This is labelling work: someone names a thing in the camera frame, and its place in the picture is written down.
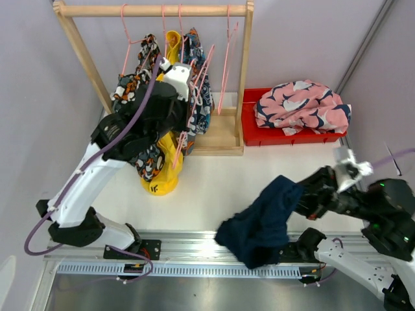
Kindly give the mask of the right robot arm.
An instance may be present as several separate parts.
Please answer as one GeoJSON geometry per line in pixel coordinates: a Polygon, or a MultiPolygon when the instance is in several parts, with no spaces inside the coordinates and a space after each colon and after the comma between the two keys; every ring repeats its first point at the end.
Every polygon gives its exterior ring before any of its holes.
{"type": "Polygon", "coordinates": [[[382,300],[385,310],[414,309],[414,193],[402,179],[380,179],[366,191],[340,188],[340,173],[329,166],[299,182],[304,192],[296,212],[316,220],[326,212],[367,222],[361,230],[369,244],[385,256],[393,273],[354,257],[320,231],[308,228],[296,242],[305,261],[325,262],[382,300]]]}

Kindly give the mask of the navy blue shorts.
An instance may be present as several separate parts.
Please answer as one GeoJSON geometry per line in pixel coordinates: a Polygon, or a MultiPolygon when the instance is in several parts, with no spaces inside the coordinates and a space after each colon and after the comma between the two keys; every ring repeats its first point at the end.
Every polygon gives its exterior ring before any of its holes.
{"type": "Polygon", "coordinates": [[[248,208],[221,223],[215,242],[251,270],[279,263],[279,252],[289,243],[287,221],[303,192],[302,185],[276,177],[248,208]]]}

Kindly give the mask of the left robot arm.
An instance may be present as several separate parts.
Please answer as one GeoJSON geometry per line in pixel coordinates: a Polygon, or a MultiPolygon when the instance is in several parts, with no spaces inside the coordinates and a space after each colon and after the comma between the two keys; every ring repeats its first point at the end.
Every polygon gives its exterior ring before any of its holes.
{"type": "Polygon", "coordinates": [[[91,135],[84,157],[60,192],[39,200],[36,208],[49,220],[51,240],[60,246],[113,246],[126,259],[141,251],[141,237],[128,223],[100,215],[92,203],[116,172],[170,130],[187,124],[189,84],[151,82],[118,112],[103,118],[91,135]]]}

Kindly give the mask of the pink whale print shorts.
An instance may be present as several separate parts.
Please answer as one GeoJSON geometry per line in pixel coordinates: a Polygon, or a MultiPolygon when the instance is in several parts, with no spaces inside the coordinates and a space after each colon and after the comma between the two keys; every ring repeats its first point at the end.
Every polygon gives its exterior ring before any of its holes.
{"type": "Polygon", "coordinates": [[[344,134],[351,120],[351,106],[330,87],[311,80],[278,84],[254,104],[260,128],[279,128],[292,136],[302,130],[315,134],[344,134]]]}

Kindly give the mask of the blue orange patterned shorts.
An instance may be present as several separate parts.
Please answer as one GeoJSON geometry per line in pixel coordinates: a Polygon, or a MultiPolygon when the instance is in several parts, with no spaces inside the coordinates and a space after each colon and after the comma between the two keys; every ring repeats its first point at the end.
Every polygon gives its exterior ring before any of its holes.
{"type": "MultiPolygon", "coordinates": [[[[184,63],[191,65],[193,68],[193,74],[191,77],[191,90],[196,77],[198,76],[201,66],[206,60],[206,54],[197,30],[193,27],[185,35],[185,52],[184,63]]],[[[211,123],[211,113],[214,110],[214,100],[211,93],[211,85],[209,81],[208,71],[204,78],[203,84],[200,85],[202,79],[197,82],[193,94],[191,95],[191,101],[189,109],[194,103],[194,96],[198,93],[198,87],[201,86],[200,96],[198,97],[198,103],[191,117],[191,125],[188,128],[187,137],[185,138],[182,146],[182,154],[188,156],[191,154],[195,147],[196,137],[198,135],[206,134],[209,125],[211,123]]]]}

